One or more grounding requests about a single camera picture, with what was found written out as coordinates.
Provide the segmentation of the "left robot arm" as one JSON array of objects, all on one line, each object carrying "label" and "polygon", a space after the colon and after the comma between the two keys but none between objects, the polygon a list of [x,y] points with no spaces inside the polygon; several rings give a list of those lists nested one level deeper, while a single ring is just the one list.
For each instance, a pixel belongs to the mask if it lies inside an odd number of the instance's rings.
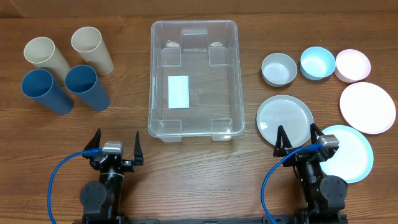
[{"label": "left robot arm", "polygon": [[83,157],[99,171],[99,180],[86,184],[80,192],[83,205],[83,223],[129,223],[127,216],[119,212],[124,174],[134,172],[135,166],[144,164],[144,157],[136,134],[133,159],[123,159],[123,143],[107,141],[100,148],[101,130],[98,129],[84,148]]}]

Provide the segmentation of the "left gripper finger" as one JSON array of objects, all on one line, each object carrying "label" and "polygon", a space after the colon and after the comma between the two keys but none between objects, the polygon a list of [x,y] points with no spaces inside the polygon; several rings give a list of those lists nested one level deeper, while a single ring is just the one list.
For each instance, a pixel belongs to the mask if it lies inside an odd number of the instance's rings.
[{"label": "left gripper finger", "polygon": [[101,129],[98,128],[93,138],[89,141],[89,143],[84,148],[85,151],[96,149],[100,147],[101,141]]},{"label": "left gripper finger", "polygon": [[135,166],[143,166],[144,165],[144,157],[141,149],[139,132],[136,132],[135,145],[134,145],[134,165]]}]

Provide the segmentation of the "pink bowl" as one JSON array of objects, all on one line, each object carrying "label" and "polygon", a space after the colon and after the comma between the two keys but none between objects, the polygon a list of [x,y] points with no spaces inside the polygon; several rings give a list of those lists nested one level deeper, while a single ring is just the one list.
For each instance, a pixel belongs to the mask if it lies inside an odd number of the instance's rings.
[{"label": "pink bowl", "polygon": [[358,50],[342,50],[336,56],[335,75],[343,82],[358,82],[365,79],[370,72],[371,63],[369,59]]}]

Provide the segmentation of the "blue cup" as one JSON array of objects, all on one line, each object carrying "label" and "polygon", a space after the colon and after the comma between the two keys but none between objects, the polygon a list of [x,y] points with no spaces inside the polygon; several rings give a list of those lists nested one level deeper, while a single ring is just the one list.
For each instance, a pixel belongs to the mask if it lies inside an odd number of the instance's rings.
[{"label": "blue cup", "polygon": [[66,88],[95,111],[110,106],[110,97],[100,82],[96,71],[89,65],[71,68],[65,78]]},{"label": "blue cup", "polygon": [[73,100],[45,69],[35,69],[27,73],[21,81],[23,94],[59,115],[73,109]]}]

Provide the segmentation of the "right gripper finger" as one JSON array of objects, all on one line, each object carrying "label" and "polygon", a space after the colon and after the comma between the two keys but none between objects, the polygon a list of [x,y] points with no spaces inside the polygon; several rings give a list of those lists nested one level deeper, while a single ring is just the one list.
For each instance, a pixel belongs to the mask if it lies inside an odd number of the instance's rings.
[{"label": "right gripper finger", "polygon": [[321,144],[323,135],[323,132],[320,131],[315,123],[310,125],[310,138],[312,144]]},{"label": "right gripper finger", "polygon": [[293,151],[290,140],[284,130],[283,125],[277,128],[277,140],[273,152],[274,157],[285,157]]}]

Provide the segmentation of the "light blue plate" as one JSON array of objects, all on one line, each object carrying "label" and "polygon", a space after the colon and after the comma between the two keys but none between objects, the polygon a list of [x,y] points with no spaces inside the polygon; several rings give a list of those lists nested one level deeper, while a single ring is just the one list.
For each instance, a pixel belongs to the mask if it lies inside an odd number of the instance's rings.
[{"label": "light blue plate", "polygon": [[338,176],[348,184],[363,180],[374,162],[373,149],[365,136],[345,125],[329,126],[322,132],[339,140],[339,148],[333,157],[320,163],[322,171],[326,175]]}]

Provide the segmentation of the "grey plate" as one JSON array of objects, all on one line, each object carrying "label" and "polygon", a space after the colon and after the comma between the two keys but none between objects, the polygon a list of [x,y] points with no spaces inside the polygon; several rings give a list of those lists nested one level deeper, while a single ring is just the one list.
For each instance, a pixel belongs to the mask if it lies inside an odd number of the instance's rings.
[{"label": "grey plate", "polygon": [[282,125],[292,147],[300,147],[310,139],[312,112],[298,98],[276,95],[265,100],[256,115],[257,128],[270,144],[276,144],[277,128]]}]

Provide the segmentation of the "light blue bowl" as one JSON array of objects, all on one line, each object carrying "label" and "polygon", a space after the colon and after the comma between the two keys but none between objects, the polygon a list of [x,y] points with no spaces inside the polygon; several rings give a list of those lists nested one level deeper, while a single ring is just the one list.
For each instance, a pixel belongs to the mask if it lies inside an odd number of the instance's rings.
[{"label": "light blue bowl", "polygon": [[335,56],[323,47],[309,47],[300,57],[301,74],[313,81],[319,81],[331,76],[336,68]]}]

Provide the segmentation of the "grey bowl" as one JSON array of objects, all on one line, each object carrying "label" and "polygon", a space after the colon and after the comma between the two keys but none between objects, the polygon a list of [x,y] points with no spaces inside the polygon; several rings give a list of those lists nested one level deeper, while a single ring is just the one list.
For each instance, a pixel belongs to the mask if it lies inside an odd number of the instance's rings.
[{"label": "grey bowl", "polygon": [[283,53],[273,53],[262,61],[261,72],[268,85],[282,87],[295,79],[298,69],[292,57]]}]

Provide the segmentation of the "pink plate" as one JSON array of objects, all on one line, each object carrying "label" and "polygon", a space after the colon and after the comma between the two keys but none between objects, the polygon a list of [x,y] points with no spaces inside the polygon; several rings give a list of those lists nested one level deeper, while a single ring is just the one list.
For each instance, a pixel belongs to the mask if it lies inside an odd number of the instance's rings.
[{"label": "pink plate", "polygon": [[396,120],[396,106],[391,96],[368,82],[357,82],[343,90],[340,111],[351,127],[366,134],[381,134]]}]

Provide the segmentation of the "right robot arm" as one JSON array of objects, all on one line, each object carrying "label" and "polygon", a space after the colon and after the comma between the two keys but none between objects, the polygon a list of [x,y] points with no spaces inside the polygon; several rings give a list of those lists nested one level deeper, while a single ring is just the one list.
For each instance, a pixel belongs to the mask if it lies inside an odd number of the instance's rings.
[{"label": "right robot arm", "polygon": [[291,216],[284,216],[282,223],[347,223],[347,217],[340,211],[345,208],[348,184],[340,177],[326,175],[321,163],[331,159],[339,148],[334,135],[323,134],[316,124],[310,125],[311,145],[293,148],[280,125],[274,157],[281,157],[284,167],[292,167],[300,181],[306,207],[296,209]]}]

